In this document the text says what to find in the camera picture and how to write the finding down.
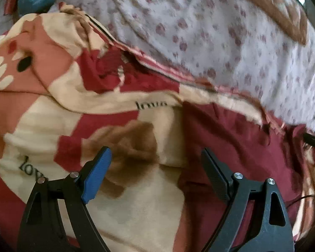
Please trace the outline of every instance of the brown fabric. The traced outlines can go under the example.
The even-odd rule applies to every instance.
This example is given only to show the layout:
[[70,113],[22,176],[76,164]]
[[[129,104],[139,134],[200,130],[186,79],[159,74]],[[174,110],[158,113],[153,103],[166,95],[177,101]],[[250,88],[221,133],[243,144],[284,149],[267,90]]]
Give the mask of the brown fabric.
[[290,5],[286,5],[289,18],[285,16],[279,9],[278,4],[282,4],[284,0],[250,0],[256,6],[260,7],[266,14],[271,17],[282,30],[293,40],[306,45],[307,42],[307,16],[302,7],[300,9],[300,22],[295,26],[294,22],[297,19],[298,13],[295,8]]
[[132,120],[125,126],[108,126],[97,131],[84,143],[85,159],[107,146],[112,150],[112,163],[106,173],[101,191],[112,198],[139,182],[158,163],[157,143],[153,124]]

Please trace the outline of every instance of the black bracket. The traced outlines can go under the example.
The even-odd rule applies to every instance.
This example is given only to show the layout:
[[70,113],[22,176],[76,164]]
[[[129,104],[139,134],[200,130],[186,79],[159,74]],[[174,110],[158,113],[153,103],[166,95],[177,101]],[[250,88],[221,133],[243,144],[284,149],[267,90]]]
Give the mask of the black bracket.
[[[80,172],[72,172],[64,179],[37,180],[21,221],[18,252],[110,252],[85,205],[96,196],[111,158],[111,150],[103,147]],[[79,248],[67,240],[58,199],[65,201]]]
[[[202,151],[202,164],[215,193],[228,204],[202,252],[294,252],[287,210],[272,178],[258,182],[246,179],[239,172],[233,173],[208,148]],[[231,248],[249,199],[257,203],[256,217],[246,242]]]

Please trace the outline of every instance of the red fabric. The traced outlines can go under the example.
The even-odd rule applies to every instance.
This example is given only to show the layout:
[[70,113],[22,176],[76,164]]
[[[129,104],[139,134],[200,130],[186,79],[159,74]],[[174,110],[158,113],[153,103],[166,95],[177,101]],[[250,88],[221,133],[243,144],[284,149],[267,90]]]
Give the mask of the red fabric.
[[88,139],[96,130],[105,126],[125,126],[137,119],[138,111],[116,114],[84,114],[77,123],[71,136],[62,135],[57,142],[57,153],[54,161],[66,171],[80,171],[81,140]]
[[159,73],[147,69],[135,59],[134,56],[124,53],[120,48],[110,46],[108,51],[98,58],[99,51],[89,52],[83,49],[76,59],[80,67],[86,90],[102,94],[112,91],[120,84],[118,68],[123,68],[125,76],[121,92],[153,92],[159,90],[171,90],[179,92],[179,83]]
[[0,178],[0,234],[16,250],[25,203]]
[[[200,158],[205,147],[231,171],[241,172],[248,179],[274,178],[285,202],[301,196],[304,126],[288,126],[283,137],[214,103],[187,102],[183,103],[183,126],[189,167],[182,172],[179,186],[185,195],[187,223],[191,228],[187,251],[202,250],[226,208],[215,196],[202,168]],[[297,208],[298,204],[289,208],[291,223],[295,221]],[[252,209],[249,203],[233,246],[243,243]]]
[[4,15],[12,15],[17,8],[17,0],[6,0]]

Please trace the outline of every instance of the black cable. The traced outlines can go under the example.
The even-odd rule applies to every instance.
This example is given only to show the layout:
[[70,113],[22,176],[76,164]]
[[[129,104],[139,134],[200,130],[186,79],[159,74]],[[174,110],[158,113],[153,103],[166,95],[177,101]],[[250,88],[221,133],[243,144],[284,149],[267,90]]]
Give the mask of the black cable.
[[306,196],[302,196],[296,200],[294,200],[293,202],[291,202],[288,206],[286,206],[286,208],[289,208],[291,205],[297,203],[298,201],[305,199],[305,198],[309,198],[309,197],[314,197],[315,195],[306,195]]

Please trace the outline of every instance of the fabric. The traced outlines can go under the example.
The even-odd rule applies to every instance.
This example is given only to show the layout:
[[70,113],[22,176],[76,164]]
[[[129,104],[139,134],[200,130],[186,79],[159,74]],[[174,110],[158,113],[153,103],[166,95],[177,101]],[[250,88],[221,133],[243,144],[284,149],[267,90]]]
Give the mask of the fabric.
[[304,180],[302,196],[314,195],[301,201],[293,235],[297,238],[305,237],[312,225],[315,224],[315,148],[307,146],[304,151]]
[[[285,124],[249,95],[213,87],[116,41],[80,9],[61,4],[61,11],[26,15],[0,38],[1,236],[16,248],[38,177],[64,178],[106,145],[113,161],[87,208],[110,250],[184,251],[183,102],[244,114],[256,129],[268,125],[273,140],[286,134]],[[294,183],[294,193],[302,185]],[[59,207],[74,240],[61,200]]]
[[[188,231],[178,237],[189,240],[185,251],[201,251],[226,208],[215,195],[202,167],[203,147],[210,148],[233,172],[240,172],[247,179],[263,182],[273,178],[284,201],[289,202],[299,198],[302,192],[301,135],[304,129],[304,126],[289,127],[286,136],[282,137],[215,103],[183,103],[183,132],[189,167],[183,170],[179,185],[185,195],[182,215],[187,217],[183,222]],[[233,246],[243,243],[253,206],[248,203]],[[295,222],[298,207],[295,204],[288,209],[291,224]]]
[[266,12],[293,40],[306,45],[307,16],[296,0],[250,0]]
[[4,15],[13,14],[16,10],[17,0],[6,0]]
[[248,91],[285,122],[315,131],[315,30],[309,21],[303,47],[248,0],[57,1],[83,8],[117,40],[158,62]]

